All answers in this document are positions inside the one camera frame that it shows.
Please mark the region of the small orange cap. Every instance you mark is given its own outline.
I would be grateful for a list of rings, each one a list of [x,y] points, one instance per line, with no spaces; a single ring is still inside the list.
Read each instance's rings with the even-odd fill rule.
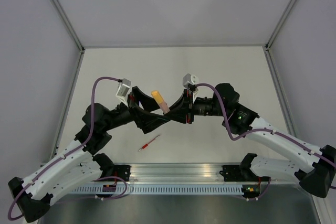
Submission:
[[[151,96],[153,97],[153,99],[156,101],[157,104],[162,104],[164,102],[164,99],[158,90],[152,91]]]

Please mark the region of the pencil shaped pink pen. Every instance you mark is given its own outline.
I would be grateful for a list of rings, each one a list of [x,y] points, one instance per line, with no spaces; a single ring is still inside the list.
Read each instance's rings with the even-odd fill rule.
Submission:
[[[165,101],[159,103],[159,107],[162,110],[163,114],[167,114],[170,112],[170,108]]]

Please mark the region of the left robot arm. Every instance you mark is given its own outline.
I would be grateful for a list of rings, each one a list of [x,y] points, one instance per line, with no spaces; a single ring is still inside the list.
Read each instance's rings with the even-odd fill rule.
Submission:
[[[146,95],[137,87],[113,110],[92,101],[82,118],[84,127],[62,152],[31,175],[14,177],[8,182],[14,199],[10,208],[17,206],[21,217],[32,223],[82,184],[101,181],[126,184],[128,176],[123,174],[122,167],[101,153],[112,139],[109,130],[135,122],[143,133],[149,133],[169,122],[170,112],[157,90]]]

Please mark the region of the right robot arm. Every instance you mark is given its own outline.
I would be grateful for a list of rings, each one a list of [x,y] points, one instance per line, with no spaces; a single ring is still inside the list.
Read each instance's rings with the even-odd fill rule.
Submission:
[[[192,123],[195,115],[221,116],[222,125],[233,141],[247,137],[275,151],[283,160],[247,154],[239,166],[244,180],[254,177],[270,177],[298,183],[306,192],[325,198],[332,188],[335,177],[335,148],[319,147],[300,140],[272,126],[258,113],[239,103],[239,93],[229,83],[207,85],[213,97],[197,98],[201,84],[186,86],[182,95],[172,106],[162,98],[157,100],[164,115],[178,116],[184,123]]]

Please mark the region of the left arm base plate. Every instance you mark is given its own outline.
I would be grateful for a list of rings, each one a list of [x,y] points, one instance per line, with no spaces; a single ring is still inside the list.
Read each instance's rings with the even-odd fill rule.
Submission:
[[[130,179],[130,175],[131,175],[130,165],[114,165],[112,168],[108,169],[104,177],[116,176],[128,182]]]

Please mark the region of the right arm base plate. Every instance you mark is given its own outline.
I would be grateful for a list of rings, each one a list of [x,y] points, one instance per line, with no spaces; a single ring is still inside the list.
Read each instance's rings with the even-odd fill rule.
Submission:
[[[239,165],[223,165],[218,175],[223,177],[225,182],[268,182],[270,177],[258,177],[250,168],[241,168]]]

